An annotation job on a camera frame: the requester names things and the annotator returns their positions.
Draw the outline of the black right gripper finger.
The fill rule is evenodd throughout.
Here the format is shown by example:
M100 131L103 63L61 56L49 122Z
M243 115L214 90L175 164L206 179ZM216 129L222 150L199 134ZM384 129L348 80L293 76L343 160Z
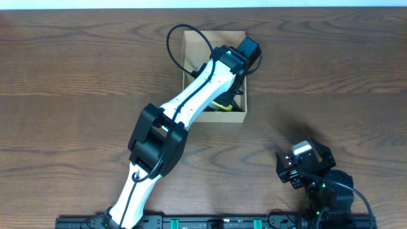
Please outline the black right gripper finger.
M323 162L330 164L334 163L334 158L329 147L317 142L314 138L311 138L311 142L316 151L318 152L318 154L320 155L320 157L322 158Z
M276 153L276 158L277 158L276 172L278 174L284 174L286 172L286 168L284 166L283 160L281 159L278 153Z

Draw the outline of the cardboard box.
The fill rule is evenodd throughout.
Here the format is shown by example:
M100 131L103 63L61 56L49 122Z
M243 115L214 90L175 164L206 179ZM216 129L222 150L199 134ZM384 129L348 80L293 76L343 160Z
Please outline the cardboard box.
M237 47L245 38L245 31L203 31L215 48L222 45ZM185 31L183 36L181 61L185 69L192 71L209 60L210 50L207 43L195 31ZM198 123L242 123L247 115L247 82L240 89L244 95L236 95L234 101L240 111L210 111L206 108L196 119Z

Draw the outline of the yellow highlighter marker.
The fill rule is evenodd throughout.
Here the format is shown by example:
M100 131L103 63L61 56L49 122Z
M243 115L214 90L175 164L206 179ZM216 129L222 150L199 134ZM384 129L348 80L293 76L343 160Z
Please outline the yellow highlighter marker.
M231 104L228 105L228 106L224 106L224 105L218 104L215 101L212 101L211 104L213 106L217 107L218 109L221 109L221 110L226 111L226 112L230 112L233 109L233 106Z

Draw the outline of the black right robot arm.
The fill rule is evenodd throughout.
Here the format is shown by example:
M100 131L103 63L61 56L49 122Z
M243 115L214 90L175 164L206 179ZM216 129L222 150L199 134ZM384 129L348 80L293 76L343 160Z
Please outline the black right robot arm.
M329 147L315 139L302 141L282 158L276 154L276 173L293 189L303 189L310 209L296 216L297 228L354 228L351 214L354 202L353 177L336 166Z

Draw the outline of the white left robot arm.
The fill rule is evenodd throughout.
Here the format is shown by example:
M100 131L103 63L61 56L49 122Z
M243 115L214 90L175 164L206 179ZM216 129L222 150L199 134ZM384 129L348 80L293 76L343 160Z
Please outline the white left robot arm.
M172 100L140 113L128 142L129 173L120 197L104 214L104 228L133 228L157 181L178 163L188 130L212 103L231 104L251 67L261 60L261 49L223 45L212 49L208 62L190 74L194 81Z

